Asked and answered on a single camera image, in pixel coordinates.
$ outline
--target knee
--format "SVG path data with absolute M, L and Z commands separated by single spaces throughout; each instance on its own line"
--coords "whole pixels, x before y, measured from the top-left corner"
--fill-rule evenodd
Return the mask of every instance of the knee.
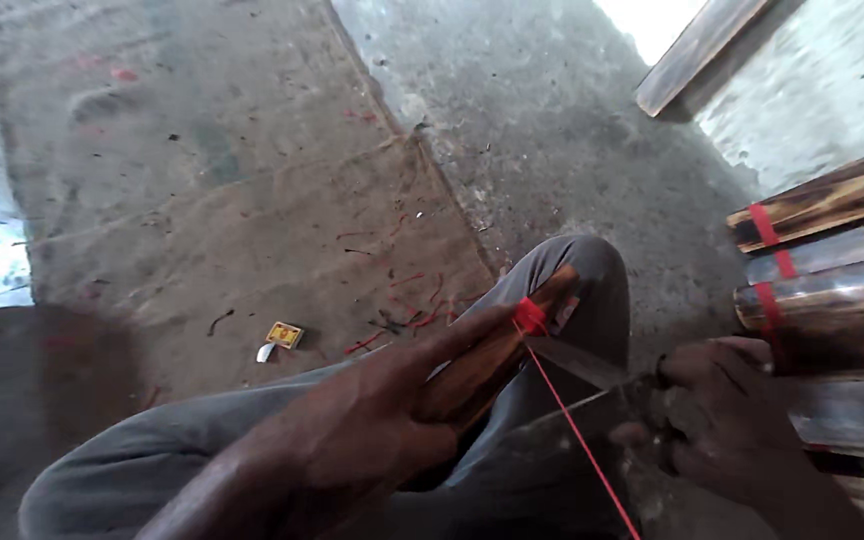
M 583 280 L 602 280 L 621 276 L 625 279 L 625 263 L 618 249 L 607 240 L 591 234 L 565 234 L 539 244 L 546 257 L 559 263 L 569 263 Z

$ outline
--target gray pants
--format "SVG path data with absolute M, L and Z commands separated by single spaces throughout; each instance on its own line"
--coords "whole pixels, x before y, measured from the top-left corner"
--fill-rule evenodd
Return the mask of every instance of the gray pants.
M 625 368 L 629 340 L 625 267 L 615 248 L 601 238 L 559 236 L 542 242 L 466 313 L 521 300 L 562 262 L 578 270 L 581 300 L 559 337 Z M 19 508 L 21 534 L 34 540 L 132 538 L 222 449 L 347 364 L 264 387 L 164 404 L 115 424 L 42 472 Z M 566 403 L 595 391 L 548 362 L 543 365 Z M 486 492 L 476 479 L 476 464 L 490 448 L 510 430 L 557 409 L 536 366 L 525 363 L 498 396 L 484 428 L 443 485 L 425 493 L 396 493 L 339 535 L 460 538 L 500 532 L 534 537 L 557 531 L 559 537 L 613 536 L 614 520 L 596 518 L 614 511 L 608 503 L 596 494 L 586 497 L 570 491 L 570 485 L 581 484 L 582 489 L 598 485 L 594 476 L 587 475 L 589 467 L 582 472 L 516 468 L 498 483 L 491 474 L 489 495 L 480 496 Z M 497 493 L 508 497 L 499 500 Z M 581 503 L 572 510 L 577 497 Z M 578 525 L 550 517 L 563 512 L 578 513 Z

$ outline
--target person's left hand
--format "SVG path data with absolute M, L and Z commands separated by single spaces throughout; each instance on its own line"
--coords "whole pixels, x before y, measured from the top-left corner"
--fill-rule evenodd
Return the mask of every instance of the person's left hand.
M 456 452 L 452 427 L 412 419 L 419 388 L 437 366 L 461 356 L 514 310 L 484 309 L 437 335 L 353 362 L 259 423 L 220 458 L 234 460 L 259 485 L 276 482 L 287 460 L 305 493 L 391 493 Z

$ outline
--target person's right hand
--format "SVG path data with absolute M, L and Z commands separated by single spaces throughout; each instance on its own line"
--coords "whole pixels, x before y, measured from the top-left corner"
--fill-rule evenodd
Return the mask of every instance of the person's right hand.
M 672 441 L 680 474 L 723 497 L 763 509 L 785 497 L 790 483 L 818 472 L 786 410 L 770 395 L 769 345 L 723 337 L 678 347 L 659 364 L 669 382 L 690 390 L 709 421 L 692 441 Z
M 757 510 L 784 538 L 864 539 L 864 518 L 830 477 L 815 470 L 786 409 L 772 395 L 767 343 L 721 337 L 678 347 L 659 374 L 690 391 L 709 422 L 692 440 L 672 441 L 678 473 Z M 637 446 L 652 434 L 639 423 L 609 436 Z

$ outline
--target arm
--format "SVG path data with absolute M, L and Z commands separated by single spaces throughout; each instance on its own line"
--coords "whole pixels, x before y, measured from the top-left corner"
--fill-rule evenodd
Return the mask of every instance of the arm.
M 697 485 L 758 512 L 783 540 L 864 540 L 864 517 L 815 470 L 773 399 L 775 388 L 762 373 L 772 365 L 768 344 L 741 337 L 684 345 L 659 364 L 671 383 L 690 391 L 710 424 L 694 440 L 672 443 L 672 463 Z M 612 434 L 630 445 L 648 437 L 640 424 Z
M 351 519 L 455 454 L 450 426 L 412 419 L 418 389 L 511 315 L 485 309 L 333 374 L 212 459 L 136 538 L 312 537 Z

